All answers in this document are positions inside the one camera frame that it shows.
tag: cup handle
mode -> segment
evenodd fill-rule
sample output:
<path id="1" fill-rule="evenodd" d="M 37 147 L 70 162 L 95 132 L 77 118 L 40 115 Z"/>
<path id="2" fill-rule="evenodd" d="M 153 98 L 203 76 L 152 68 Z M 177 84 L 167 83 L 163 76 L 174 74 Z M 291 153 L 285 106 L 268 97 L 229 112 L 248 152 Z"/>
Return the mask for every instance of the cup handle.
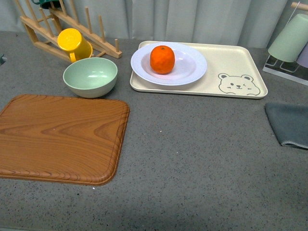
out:
<path id="1" fill-rule="evenodd" d="M 39 5 L 39 1 L 38 2 L 34 2 L 33 0 L 31 0 L 34 4 Z"/>
<path id="2" fill-rule="evenodd" d="M 69 57 L 70 57 L 70 59 L 71 59 L 71 61 L 72 61 L 73 63 L 76 62 L 75 53 L 70 53 L 70 54 L 69 54 Z"/>

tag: plate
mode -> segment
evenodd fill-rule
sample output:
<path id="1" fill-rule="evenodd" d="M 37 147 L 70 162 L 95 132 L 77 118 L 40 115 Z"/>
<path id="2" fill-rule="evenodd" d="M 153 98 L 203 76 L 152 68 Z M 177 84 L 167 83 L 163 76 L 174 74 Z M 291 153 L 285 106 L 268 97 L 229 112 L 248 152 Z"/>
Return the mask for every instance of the plate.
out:
<path id="1" fill-rule="evenodd" d="M 175 65 L 168 74 L 161 75 L 150 66 L 151 51 L 160 45 L 169 46 L 175 55 Z M 178 86 L 200 79 L 206 72 L 205 57 L 196 49 L 175 42 L 155 42 L 138 49 L 130 60 L 133 71 L 141 78 L 155 84 Z"/>

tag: cream tray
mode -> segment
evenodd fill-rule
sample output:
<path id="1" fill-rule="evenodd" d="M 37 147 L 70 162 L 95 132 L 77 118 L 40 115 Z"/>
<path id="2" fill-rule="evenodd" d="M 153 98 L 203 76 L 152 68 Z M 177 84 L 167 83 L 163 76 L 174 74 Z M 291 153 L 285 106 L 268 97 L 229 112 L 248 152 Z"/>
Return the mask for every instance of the cream tray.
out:
<path id="1" fill-rule="evenodd" d="M 144 41 L 139 49 L 156 43 Z M 199 51 L 206 59 L 206 73 L 197 81 L 179 86 L 159 85 L 131 74 L 130 85 L 142 92 L 193 94 L 221 97 L 261 99 L 268 90 L 249 53 L 239 46 L 180 43 Z"/>

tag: cutting board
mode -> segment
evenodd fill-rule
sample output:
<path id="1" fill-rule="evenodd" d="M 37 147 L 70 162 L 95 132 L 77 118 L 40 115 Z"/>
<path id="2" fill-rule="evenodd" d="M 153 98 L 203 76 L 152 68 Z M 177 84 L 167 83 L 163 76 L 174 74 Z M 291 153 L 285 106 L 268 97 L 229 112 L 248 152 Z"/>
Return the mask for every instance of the cutting board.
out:
<path id="1" fill-rule="evenodd" d="M 115 175 L 129 106 L 19 95 L 0 113 L 0 177 L 103 185 Z"/>

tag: bear cartoon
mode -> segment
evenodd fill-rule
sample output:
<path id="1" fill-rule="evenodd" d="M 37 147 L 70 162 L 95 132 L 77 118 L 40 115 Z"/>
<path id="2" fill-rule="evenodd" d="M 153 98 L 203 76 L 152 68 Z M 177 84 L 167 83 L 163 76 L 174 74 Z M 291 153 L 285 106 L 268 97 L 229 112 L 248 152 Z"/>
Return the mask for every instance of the bear cartoon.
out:
<path id="1" fill-rule="evenodd" d="M 253 83 L 254 79 L 249 75 L 229 76 L 221 73 L 219 89 L 226 94 L 235 95 L 259 95 L 260 89 Z"/>

